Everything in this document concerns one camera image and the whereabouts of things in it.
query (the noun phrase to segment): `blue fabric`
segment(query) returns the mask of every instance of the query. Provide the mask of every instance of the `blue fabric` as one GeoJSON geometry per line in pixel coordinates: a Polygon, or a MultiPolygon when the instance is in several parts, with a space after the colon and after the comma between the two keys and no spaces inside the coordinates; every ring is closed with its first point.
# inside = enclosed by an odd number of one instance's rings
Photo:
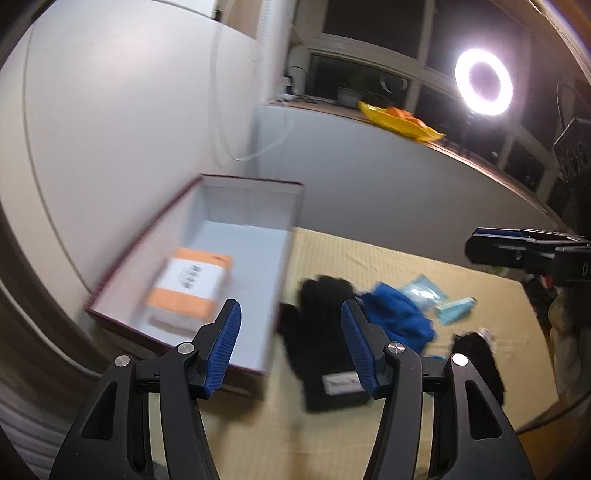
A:
{"type": "Polygon", "coordinates": [[[380,325],[391,342],[401,342],[421,353],[425,345],[435,338],[431,320],[408,297],[385,283],[379,283],[373,292],[361,295],[363,307],[370,323],[380,325]]]}

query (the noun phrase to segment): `blue gripper pad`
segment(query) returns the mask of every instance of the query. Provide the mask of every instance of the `blue gripper pad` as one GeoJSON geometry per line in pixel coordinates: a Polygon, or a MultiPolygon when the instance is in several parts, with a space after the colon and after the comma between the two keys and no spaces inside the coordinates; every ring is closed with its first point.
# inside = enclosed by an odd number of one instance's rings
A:
{"type": "Polygon", "coordinates": [[[203,384],[206,398],[210,398],[222,386],[223,377],[226,375],[228,362],[240,331],[241,320],[240,304],[235,301],[207,359],[207,373],[203,384]]]}
{"type": "Polygon", "coordinates": [[[343,334],[347,341],[349,353],[353,359],[359,382],[361,382],[361,386],[371,396],[374,396],[379,388],[379,382],[375,372],[374,356],[347,302],[344,302],[340,308],[340,325],[343,329],[343,334]]]}

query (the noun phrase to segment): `metal screw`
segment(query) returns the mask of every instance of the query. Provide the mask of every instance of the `metal screw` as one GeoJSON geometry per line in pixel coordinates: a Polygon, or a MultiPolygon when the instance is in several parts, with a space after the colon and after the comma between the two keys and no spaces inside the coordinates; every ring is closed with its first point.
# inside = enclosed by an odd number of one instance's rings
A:
{"type": "Polygon", "coordinates": [[[118,367],[124,367],[128,363],[129,363],[129,357],[127,355],[119,355],[115,359],[115,365],[117,365],[118,367]]]}
{"type": "Polygon", "coordinates": [[[452,356],[452,360],[456,365],[460,367],[465,367],[468,364],[468,357],[466,355],[462,355],[461,353],[456,353],[452,356]]]}
{"type": "Polygon", "coordinates": [[[195,350],[195,347],[193,346],[192,343],[181,343],[178,348],[177,348],[179,353],[182,353],[183,355],[187,355],[188,353],[191,353],[193,350],[195,350]]]}
{"type": "Polygon", "coordinates": [[[404,352],[404,345],[399,342],[392,342],[388,345],[388,350],[392,353],[402,353],[404,352]]]}

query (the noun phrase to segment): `white tag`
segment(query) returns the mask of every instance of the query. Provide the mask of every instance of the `white tag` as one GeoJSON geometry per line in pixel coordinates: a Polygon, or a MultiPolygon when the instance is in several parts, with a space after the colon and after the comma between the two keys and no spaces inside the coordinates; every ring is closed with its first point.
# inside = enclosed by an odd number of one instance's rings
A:
{"type": "Polygon", "coordinates": [[[322,375],[322,383],[326,394],[332,396],[363,391],[357,372],[322,375]]]}
{"type": "Polygon", "coordinates": [[[211,263],[171,258],[155,287],[178,291],[203,299],[216,300],[224,268],[211,263]]]}

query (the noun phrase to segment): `yellow plate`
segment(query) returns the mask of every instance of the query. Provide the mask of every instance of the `yellow plate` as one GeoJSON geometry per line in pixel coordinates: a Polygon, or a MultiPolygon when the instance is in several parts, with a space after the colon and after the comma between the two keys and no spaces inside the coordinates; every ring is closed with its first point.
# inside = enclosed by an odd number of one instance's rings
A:
{"type": "Polygon", "coordinates": [[[413,140],[433,142],[445,137],[444,134],[439,133],[431,127],[420,127],[404,118],[392,116],[384,108],[368,105],[365,102],[359,102],[359,108],[373,123],[397,134],[412,138],[413,140]]]}

